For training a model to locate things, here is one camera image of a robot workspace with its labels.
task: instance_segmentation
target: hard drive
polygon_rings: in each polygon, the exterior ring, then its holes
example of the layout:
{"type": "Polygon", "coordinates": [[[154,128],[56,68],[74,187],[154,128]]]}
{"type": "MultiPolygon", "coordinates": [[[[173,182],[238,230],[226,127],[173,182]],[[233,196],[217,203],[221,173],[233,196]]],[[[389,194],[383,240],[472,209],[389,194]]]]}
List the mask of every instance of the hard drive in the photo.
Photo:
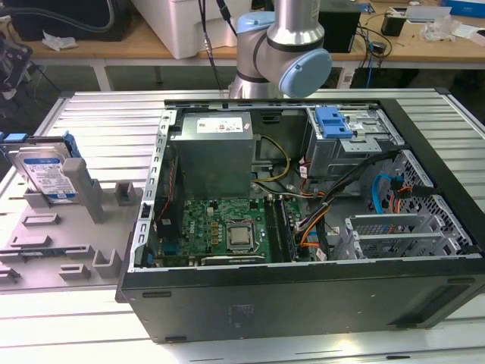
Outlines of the hard drive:
{"type": "Polygon", "coordinates": [[[0,149],[27,182],[31,193],[42,193],[51,204],[78,202],[77,192],[62,165],[67,158],[80,157],[74,137],[10,134],[2,138],[0,149]]]}

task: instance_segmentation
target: slotted aluminum table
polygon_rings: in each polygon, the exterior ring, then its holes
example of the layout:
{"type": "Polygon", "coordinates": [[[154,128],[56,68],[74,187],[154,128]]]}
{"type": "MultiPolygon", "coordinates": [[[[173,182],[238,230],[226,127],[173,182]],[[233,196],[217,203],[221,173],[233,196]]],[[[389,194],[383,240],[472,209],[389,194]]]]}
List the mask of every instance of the slotted aluminum table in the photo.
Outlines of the slotted aluminum table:
{"type": "MultiPolygon", "coordinates": [[[[59,99],[36,135],[76,136],[104,188],[144,187],[165,99],[225,98],[218,91],[76,93],[59,99]]],[[[397,99],[476,203],[485,210],[485,129],[452,96],[434,89],[325,90],[319,99],[397,99]]],[[[0,183],[0,247],[26,202],[12,169],[0,183]]],[[[155,345],[115,287],[0,295],[2,362],[382,362],[485,361],[485,294],[429,330],[155,345]]]]}

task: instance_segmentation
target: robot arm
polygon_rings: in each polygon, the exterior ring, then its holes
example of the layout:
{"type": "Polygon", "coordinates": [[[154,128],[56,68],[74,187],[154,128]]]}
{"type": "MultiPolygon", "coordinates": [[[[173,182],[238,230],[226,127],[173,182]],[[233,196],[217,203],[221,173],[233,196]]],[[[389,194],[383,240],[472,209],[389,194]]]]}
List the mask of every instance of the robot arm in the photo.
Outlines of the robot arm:
{"type": "Polygon", "coordinates": [[[232,99],[302,98],[327,80],[319,0],[275,0],[275,12],[243,15],[237,24],[237,75],[232,99]]]}

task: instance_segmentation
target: power supply label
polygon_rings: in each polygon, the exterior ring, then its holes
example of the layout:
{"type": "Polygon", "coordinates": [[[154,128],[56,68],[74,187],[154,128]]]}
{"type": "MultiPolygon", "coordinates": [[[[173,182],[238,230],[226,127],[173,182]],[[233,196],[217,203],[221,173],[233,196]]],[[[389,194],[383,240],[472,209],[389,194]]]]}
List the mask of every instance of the power supply label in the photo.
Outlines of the power supply label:
{"type": "Polygon", "coordinates": [[[197,133],[242,133],[242,118],[200,118],[197,133]]]}
{"type": "Polygon", "coordinates": [[[61,172],[59,158],[25,158],[25,168],[34,184],[44,195],[53,199],[70,199],[75,196],[70,179],[61,172]]]}

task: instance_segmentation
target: ram slot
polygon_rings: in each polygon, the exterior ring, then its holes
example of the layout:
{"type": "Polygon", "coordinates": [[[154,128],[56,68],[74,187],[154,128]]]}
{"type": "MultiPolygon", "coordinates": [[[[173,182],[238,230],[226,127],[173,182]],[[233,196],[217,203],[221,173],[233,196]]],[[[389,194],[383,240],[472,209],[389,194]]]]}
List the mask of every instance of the ram slot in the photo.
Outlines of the ram slot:
{"type": "Polygon", "coordinates": [[[266,232],[270,244],[271,261],[273,263],[285,262],[283,260],[283,247],[278,231],[277,214],[275,205],[268,198],[264,198],[264,218],[266,220],[266,232]]]}
{"type": "Polygon", "coordinates": [[[283,258],[285,262],[294,262],[296,260],[295,242],[291,234],[291,228],[289,227],[289,219],[284,201],[279,199],[274,205],[277,210],[278,232],[282,240],[283,258]]]}

